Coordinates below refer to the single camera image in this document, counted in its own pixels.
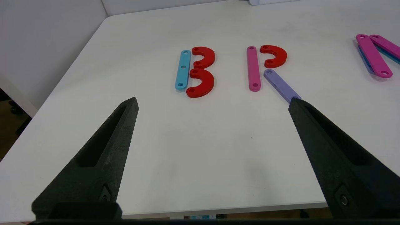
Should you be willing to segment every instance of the floor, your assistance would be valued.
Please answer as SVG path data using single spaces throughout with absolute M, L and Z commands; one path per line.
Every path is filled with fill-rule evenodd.
M 10 112 L 8 101 L 0 102 L 0 161 L 7 154 L 8 150 L 18 139 L 15 131 L 28 118 L 27 114 L 14 115 Z M 285 210 L 257 213 L 236 213 L 223 215 L 225 219 L 272 219 L 272 218 L 300 218 L 301 211 Z M 329 219 L 332 215 L 328 208 L 305 209 L 303 215 L 309 215 L 310 218 Z

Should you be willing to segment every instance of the lavender plastic bar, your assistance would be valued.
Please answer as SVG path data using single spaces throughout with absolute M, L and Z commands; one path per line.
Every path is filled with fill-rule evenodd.
M 301 97 L 273 70 L 265 70 L 264 77 L 279 92 L 280 95 L 290 104 L 292 98 L 301 99 Z

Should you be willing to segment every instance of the hole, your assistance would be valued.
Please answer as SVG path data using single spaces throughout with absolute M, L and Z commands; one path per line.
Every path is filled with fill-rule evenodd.
M 96 133 L 87 141 L 87 143 L 77 153 L 76 163 L 79 167 L 94 167 L 100 159 L 108 141 L 111 139 L 122 115 L 125 112 L 126 105 L 119 106 L 101 125 Z

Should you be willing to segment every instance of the purple plastic bar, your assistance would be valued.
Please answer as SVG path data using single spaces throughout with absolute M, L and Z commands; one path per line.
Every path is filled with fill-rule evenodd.
M 360 45 L 360 48 L 367 58 L 368 62 L 371 64 L 375 75 L 382 78 L 390 78 L 393 73 L 383 60 L 382 56 L 379 54 L 370 37 L 365 34 L 358 34 L 356 36 L 356 40 Z
M 390 53 L 392 56 L 396 57 L 397 59 L 400 59 L 400 47 L 391 43 L 389 40 L 385 39 L 384 37 L 373 34 L 370 35 L 370 38 L 372 42 L 379 47 L 383 48 L 385 51 Z
M 258 67 L 257 48 L 254 46 L 247 48 L 247 71 L 250 91 L 259 91 L 261 89 L 260 68 Z
M 301 97 L 273 70 L 264 71 L 264 77 L 279 92 L 280 95 L 290 104 L 292 98 L 301 99 Z

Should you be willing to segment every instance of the white wall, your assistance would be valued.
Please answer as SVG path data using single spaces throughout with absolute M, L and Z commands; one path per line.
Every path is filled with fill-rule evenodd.
M 0 88 L 33 116 L 106 17 L 101 0 L 0 0 Z
M 109 16 L 224 0 L 103 0 Z

